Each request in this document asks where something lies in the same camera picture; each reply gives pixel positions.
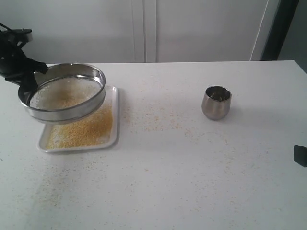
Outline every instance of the rectangular tray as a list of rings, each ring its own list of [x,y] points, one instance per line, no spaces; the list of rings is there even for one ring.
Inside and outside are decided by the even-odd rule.
[[[100,145],[48,149],[47,143],[48,143],[53,125],[45,125],[43,132],[40,136],[37,148],[41,150],[42,152],[64,152],[64,151],[76,151],[76,150],[102,149],[102,148],[111,146],[112,144],[114,144],[118,136],[117,134],[118,132],[118,106],[119,106],[118,105],[118,89],[114,86],[106,86],[106,98],[105,98],[104,103],[108,101],[111,101],[111,104],[112,104],[112,117],[113,117],[113,124],[112,124],[109,142],[100,144]]]

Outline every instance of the metal cup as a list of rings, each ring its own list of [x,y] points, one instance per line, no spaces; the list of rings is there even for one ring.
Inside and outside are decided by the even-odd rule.
[[[211,86],[206,89],[201,108],[203,114],[211,120],[224,118],[230,109],[231,92],[222,86]]]

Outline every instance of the black object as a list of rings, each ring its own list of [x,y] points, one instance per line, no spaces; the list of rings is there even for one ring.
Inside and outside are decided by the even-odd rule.
[[[28,58],[21,50],[32,40],[30,29],[12,30],[0,23],[6,30],[0,30],[0,75],[6,81],[23,87],[26,92],[35,92],[37,82],[34,72],[45,74],[48,67],[43,62]]]
[[[307,148],[304,146],[294,145],[294,161],[303,167],[307,167]]]
[[[278,59],[299,0],[281,0],[265,45],[262,61]]]

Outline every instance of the white table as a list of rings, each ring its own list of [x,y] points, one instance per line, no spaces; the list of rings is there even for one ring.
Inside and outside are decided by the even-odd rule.
[[[0,84],[1,230],[303,230],[307,75],[293,61],[94,64],[120,88],[110,149],[46,154],[43,125]],[[204,117],[205,89],[233,94]]]

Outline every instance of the grain pile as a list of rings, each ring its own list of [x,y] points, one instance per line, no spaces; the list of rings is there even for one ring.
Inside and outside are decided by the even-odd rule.
[[[66,125],[53,126],[47,148],[69,148],[107,143],[110,140],[112,125],[112,105],[104,103],[101,108],[85,119]]]
[[[32,97],[30,106],[37,109],[55,110],[75,106],[87,101],[101,86],[92,80],[63,78],[47,84]]]

